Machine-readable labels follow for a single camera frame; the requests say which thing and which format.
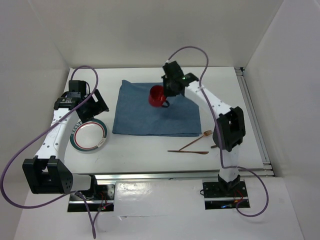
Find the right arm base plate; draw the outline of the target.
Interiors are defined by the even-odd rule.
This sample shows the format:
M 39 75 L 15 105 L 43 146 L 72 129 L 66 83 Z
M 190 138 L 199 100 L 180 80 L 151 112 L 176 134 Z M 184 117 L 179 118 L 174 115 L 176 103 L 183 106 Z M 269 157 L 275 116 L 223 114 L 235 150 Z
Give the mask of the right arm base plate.
M 241 181 L 235 188 L 223 191 L 218 182 L 203 182 L 199 194 L 204 197 L 206 210 L 250 208 L 246 184 Z

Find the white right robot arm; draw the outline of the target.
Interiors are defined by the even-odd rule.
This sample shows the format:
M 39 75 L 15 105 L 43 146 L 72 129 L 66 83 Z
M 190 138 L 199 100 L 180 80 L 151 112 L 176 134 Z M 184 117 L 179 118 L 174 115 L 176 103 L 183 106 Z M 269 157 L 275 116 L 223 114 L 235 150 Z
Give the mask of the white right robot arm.
M 176 61 L 166 62 L 161 77 L 164 96 L 182 95 L 210 114 L 214 121 L 213 142 L 219 149 L 221 168 L 218 174 L 218 190 L 230 196 L 240 182 L 239 146 L 246 135 L 243 110 L 231 107 L 211 93 L 192 73 L 183 73 Z

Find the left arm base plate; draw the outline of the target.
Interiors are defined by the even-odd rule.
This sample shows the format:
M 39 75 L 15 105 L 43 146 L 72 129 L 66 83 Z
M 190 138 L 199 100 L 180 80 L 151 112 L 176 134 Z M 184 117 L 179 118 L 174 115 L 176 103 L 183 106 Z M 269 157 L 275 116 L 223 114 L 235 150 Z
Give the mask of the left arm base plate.
M 78 194 L 72 193 L 69 196 L 67 211 L 69 213 L 86 212 L 84 200 L 79 196 L 81 194 L 88 205 L 91 212 L 113 212 L 114 199 L 116 192 L 115 183 L 95 184 L 89 190 L 78 191 Z

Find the copper knife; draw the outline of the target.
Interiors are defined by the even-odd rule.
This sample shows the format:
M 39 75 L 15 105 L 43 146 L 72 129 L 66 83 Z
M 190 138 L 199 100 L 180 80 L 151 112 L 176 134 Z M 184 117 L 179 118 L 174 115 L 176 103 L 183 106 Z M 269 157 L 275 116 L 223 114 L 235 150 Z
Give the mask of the copper knife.
M 188 154 L 199 154 L 199 155 L 207 155 L 209 151 L 188 151 L 188 150 L 167 150 L 169 153 L 188 153 Z

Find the copper fork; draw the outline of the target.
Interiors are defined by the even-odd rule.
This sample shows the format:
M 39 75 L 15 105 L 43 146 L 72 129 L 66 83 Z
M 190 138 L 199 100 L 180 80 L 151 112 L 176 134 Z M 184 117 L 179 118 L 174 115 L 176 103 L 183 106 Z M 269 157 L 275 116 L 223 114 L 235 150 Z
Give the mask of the copper fork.
M 199 141 L 200 139 L 204 138 L 204 137 L 208 137 L 213 133 L 212 130 L 207 130 L 205 131 L 200 137 L 198 137 L 197 139 L 193 140 L 192 142 L 188 143 L 187 145 L 183 146 L 182 148 L 179 149 L 179 151 L 184 150 L 185 148 L 189 147 L 190 145 L 196 143 L 197 141 Z

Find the white plate green red rim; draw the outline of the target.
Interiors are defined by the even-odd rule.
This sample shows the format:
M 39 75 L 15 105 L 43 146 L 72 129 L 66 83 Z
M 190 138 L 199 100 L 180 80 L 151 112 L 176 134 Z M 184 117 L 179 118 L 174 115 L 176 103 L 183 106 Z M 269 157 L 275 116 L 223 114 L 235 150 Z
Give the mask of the white plate green red rim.
M 83 123 L 78 121 L 70 134 L 69 141 L 72 147 L 79 152 L 93 152 L 99 150 L 106 142 L 108 128 L 99 119 L 92 119 Z

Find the red mug black handle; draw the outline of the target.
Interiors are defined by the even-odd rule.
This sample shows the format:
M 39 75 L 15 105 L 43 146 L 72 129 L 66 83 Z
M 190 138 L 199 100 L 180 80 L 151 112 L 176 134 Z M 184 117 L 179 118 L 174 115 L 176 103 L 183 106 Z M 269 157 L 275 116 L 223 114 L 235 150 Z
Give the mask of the red mug black handle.
M 148 102 L 155 108 L 168 108 L 170 103 L 167 101 L 167 97 L 164 95 L 164 87 L 162 85 L 154 85 L 148 96 Z

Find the blue cloth napkin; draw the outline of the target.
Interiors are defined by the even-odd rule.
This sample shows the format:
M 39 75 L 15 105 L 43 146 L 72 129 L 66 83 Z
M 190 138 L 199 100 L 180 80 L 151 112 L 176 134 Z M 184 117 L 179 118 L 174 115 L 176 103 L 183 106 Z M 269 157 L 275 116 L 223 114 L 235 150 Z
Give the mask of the blue cloth napkin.
M 148 102 L 155 83 L 121 82 L 112 133 L 133 136 L 197 137 L 202 133 L 199 107 L 178 95 L 169 97 L 169 107 Z

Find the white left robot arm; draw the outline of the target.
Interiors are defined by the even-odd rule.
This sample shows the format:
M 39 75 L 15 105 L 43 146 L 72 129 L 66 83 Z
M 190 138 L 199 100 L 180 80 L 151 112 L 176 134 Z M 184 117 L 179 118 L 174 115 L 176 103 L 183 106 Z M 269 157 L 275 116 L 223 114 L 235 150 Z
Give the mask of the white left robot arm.
M 100 92 L 90 93 L 89 84 L 71 80 L 68 91 L 54 103 L 53 120 L 42 146 L 33 158 L 27 158 L 22 169 L 33 194 L 69 194 L 80 191 L 88 200 L 97 197 L 95 177 L 76 174 L 65 166 L 68 144 L 77 151 L 89 153 L 103 146 L 107 126 L 95 117 L 109 111 Z

